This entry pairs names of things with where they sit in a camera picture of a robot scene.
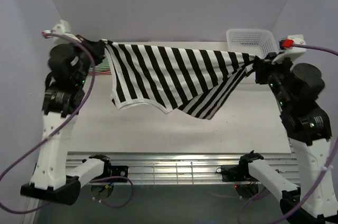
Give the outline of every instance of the folded striped cloth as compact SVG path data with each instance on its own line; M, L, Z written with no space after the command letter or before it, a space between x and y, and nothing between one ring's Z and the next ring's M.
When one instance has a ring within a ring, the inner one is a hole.
M107 41L118 109L150 104L211 119L252 68L255 55Z

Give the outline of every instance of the white plastic basket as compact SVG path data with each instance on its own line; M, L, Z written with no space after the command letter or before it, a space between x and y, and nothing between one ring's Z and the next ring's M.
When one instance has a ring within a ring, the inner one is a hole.
M268 30L232 29L227 31L228 51L245 52L265 58L269 52L277 52L274 35Z

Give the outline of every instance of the white plastic part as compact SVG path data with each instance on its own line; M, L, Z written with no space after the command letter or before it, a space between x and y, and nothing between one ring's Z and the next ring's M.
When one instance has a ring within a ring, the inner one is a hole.
M249 174L260 181L278 201L282 199L282 191L294 191L298 188L271 168L265 160L255 160L248 165Z
M102 175L105 163L99 159L87 159L87 161L69 172L69 176L78 176L81 188L89 183L95 177Z
M55 33L55 34L59 34L59 35L65 35L65 36L68 36L69 38L72 38L73 40L75 40L77 42L81 42L80 39L78 39L75 35L73 35L71 33L70 25L65 20L60 20L60 22L58 24L56 24L51 30L45 30L42 33L46 33L46 34ZM52 38L53 38L53 42L56 45L62 44L62 43L68 43L66 40L57 38L56 36L54 36Z
M77 116L70 120L58 134L41 146L39 159L31 178L31 183L34 183L35 188L46 190L50 186L57 190L65 185L68 142L76 119ZM62 118L59 113L49 112L47 116L44 115L42 139L48 137L65 120L66 118Z
M274 35L268 30L231 29L227 31L227 43L228 51L251 53L262 59L279 51Z
M292 39L295 44L306 44L303 35L289 35L286 39ZM285 58L290 58L291 61L295 61L305 52L305 48L291 47L289 49L286 49L284 53L276 56L273 60L273 64L281 63Z
M330 141L319 139L313 141L312 146L307 146L305 143L294 139L290 139L290 142L297 156L299 176L301 178L302 199L314 184L326 162L330 152ZM337 214L338 202L333 189L330 169L326 171L323 180L302 208L316 218L319 214L323 214L324 217Z

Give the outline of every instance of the cloth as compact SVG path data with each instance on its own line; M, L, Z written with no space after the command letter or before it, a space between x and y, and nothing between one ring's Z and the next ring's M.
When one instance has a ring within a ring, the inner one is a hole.
M255 55L107 41L111 99L118 109L150 104L211 119L252 68Z

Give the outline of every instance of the striped cloth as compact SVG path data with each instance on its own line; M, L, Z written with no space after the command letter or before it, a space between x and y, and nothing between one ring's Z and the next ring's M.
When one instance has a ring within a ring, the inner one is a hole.
M118 109L151 104L211 119L246 76L255 55L107 41L112 101Z

